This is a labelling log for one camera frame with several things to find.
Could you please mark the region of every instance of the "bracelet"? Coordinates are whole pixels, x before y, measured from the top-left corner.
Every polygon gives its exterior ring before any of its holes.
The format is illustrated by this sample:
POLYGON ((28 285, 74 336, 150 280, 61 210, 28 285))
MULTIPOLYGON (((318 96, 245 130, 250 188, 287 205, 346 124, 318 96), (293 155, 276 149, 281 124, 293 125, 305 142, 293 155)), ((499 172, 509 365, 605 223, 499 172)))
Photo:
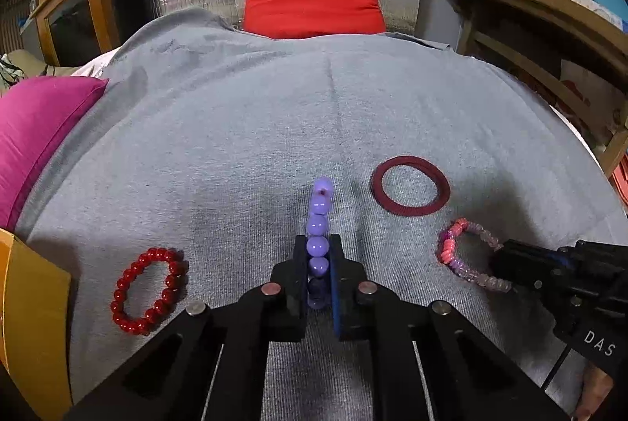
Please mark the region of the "bracelet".
POLYGON ((503 245, 499 243, 497 238, 492 236, 488 230, 485 230, 481 224, 469 222, 465 218, 459 218, 453 223, 452 227, 442 234, 443 248, 439 255, 440 261, 447 265, 458 277, 470 283, 475 283, 490 291, 501 291, 503 293, 510 291, 513 287, 513 283, 510 281, 499 279, 495 276, 489 276, 488 274, 482 274, 464 263, 462 258, 456 257, 456 238, 459 237, 463 231, 479 235, 480 240, 486 242, 494 251, 499 251, 503 248, 503 245))
POLYGON ((371 177, 371 192, 373 192, 375 201, 377 201, 384 210, 403 217, 415 217, 433 214, 443 208, 445 203, 449 200, 451 188, 449 187, 449 182, 445 175, 434 164, 420 157, 400 155, 399 157, 388 159, 375 168, 371 177), (388 170, 395 166, 410 166, 425 174, 436 185, 436 190, 438 191, 436 199, 424 207, 407 207, 390 199, 388 194, 384 192, 382 181, 388 170))
POLYGON ((133 335, 148 336, 150 332, 167 315, 178 300, 179 288, 183 282, 181 276, 185 275, 185 265, 181 262, 181 256, 172 249, 163 247, 151 247, 145 253, 139 255, 137 261, 122 273, 122 277, 117 280, 117 290, 114 291, 114 300, 110 305, 113 313, 114 323, 124 332, 133 335), (161 297, 155 301, 152 308, 148 308, 141 318, 129 318, 124 312, 124 301, 126 300, 129 287, 137 276, 144 272, 145 267, 154 261, 165 261, 168 263, 169 274, 164 283, 166 288, 161 292, 161 297))
POLYGON ((305 231, 308 237, 305 247, 310 256, 308 306, 312 309, 322 309, 330 301, 329 260, 325 257, 329 251, 329 241, 325 234, 329 231, 327 214, 332 209, 333 195, 334 183, 331 179, 321 176, 315 180, 305 231))

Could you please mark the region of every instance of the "screw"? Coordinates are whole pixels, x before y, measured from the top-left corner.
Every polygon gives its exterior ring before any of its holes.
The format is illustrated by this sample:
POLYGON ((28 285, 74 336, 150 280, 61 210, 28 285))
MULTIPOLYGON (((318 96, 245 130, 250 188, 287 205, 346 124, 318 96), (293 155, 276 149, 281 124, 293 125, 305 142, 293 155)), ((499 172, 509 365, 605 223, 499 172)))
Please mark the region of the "screw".
POLYGON ((363 281, 359 285, 357 285, 358 291, 360 293, 365 293, 366 295, 372 295, 376 291, 378 291, 378 285, 373 283, 373 281, 363 281))
POLYGON ((431 305, 432 311, 438 315, 448 315, 451 313, 451 304, 445 302, 444 300, 437 300, 432 302, 431 305))
POLYGON ((268 297, 273 297, 281 291, 281 285, 279 283, 266 283, 262 285, 262 293, 268 297))
POLYGON ((199 316, 200 313, 205 311, 206 307, 207 305, 204 302, 200 300, 195 300, 191 304, 187 305, 187 307, 185 308, 185 311, 187 312, 187 314, 189 314, 189 316, 197 317, 199 316))

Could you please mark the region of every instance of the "bed sheet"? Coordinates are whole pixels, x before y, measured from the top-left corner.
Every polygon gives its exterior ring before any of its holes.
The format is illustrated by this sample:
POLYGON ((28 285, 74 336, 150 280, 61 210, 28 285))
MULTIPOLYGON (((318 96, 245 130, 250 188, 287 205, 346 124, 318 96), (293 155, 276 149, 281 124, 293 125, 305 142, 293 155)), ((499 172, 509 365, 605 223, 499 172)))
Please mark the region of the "bed sheet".
MULTIPOLYGON (((181 249, 187 300, 233 302, 290 256, 322 174, 336 184, 330 226, 349 258, 402 299, 452 302, 537 383, 562 349, 551 317, 524 293, 453 276, 434 257, 439 231, 464 216, 500 239, 554 249, 628 243, 608 181, 542 100, 487 63, 410 37, 270 40, 188 9, 142 28, 103 75, 105 95, 43 171, 16 230, 75 279, 75 401, 145 341, 109 312, 115 280, 140 252, 181 249), (400 154, 444 172, 443 209, 402 218, 374 201, 373 169, 400 154)), ((430 200, 433 185, 407 169, 386 175, 388 193, 430 200)), ((460 251, 486 267, 481 242, 462 239, 460 251)), ((131 315, 161 289, 157 269, 131 288, 131 315)), ((550 386, 567 410, 582 370, 572 352, 550 386)), ((337 342, 329 313, 312 313, 301 345, 271 345, 263 419, 370 419, 369 373, 366 345, 337 342)))

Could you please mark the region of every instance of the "pink pillow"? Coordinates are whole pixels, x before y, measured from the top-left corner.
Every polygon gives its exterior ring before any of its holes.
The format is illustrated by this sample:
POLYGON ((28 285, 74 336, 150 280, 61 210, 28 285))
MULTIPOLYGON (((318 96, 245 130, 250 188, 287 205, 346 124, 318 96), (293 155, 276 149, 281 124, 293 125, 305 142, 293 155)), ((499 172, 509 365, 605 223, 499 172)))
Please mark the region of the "pink pillow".
POLYGON ((44 166, 108 81, 33 77, 0 99, 0 227, 14 231, 44 166))

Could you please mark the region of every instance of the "beaded bracelet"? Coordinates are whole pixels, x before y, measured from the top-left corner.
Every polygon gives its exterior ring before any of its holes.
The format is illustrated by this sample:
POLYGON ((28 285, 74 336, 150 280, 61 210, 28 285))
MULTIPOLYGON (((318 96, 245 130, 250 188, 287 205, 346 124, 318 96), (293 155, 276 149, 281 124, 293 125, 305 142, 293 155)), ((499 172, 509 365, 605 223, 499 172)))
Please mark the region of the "beaded bracelet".
POLYGON ((494 251, 499 251, 503 248, 503 245, 499 243, 497 238, 492 236, 488 230, 485 230, 481 224, 469 222, 465 218, 459 218, 453 223, 452 227, 443 233, 443 248, 440 253, 441 262, 446 264, 458 277, 470 283, 475 283, 490 291, 501 291, 504 293, 510 291, 513 287, 513 283, 510 281, 480 273, 464 263, 462 258, 456 257, 456 238, 459 237, 463 231, 479 235, 480 240, 486 242, 494 251))
POLYGON ((183 282, 185 275, 185 265, 181 262, 181 256, 172 249, 163 247, 151 247, 145 253, 139 255, 137 261, 122 273, 122 277, 117 280, 117 290, 114 292, 114 300, 109 306, 113 313, 114 323, 124 332, 133 335, 148 336, 159 323, 162 316, 167 315, 177 303, 178 289, 183 282), (144 268, 153 261, 165 261, 168 263, 168 272, 164 283, 166 288, 161 292, 161 297, 155 301, 151 308, 148 308, 141 318, 129 318, 124 312, 124 301, 126 300, 129 287, 137 276, 144 272, 144 268))
POLYGON ((310 199, 310 217, 307 221, 306 233, 308 241, 306 249, 310 255, 308 281, 308 305, 312 309, 322 309, 329 304, 329 260, 325 257, 329 251, 329 242, 325 234, 329 230, 327 214, 332 209, 334 183, 326 176, 314 182, 310 199))

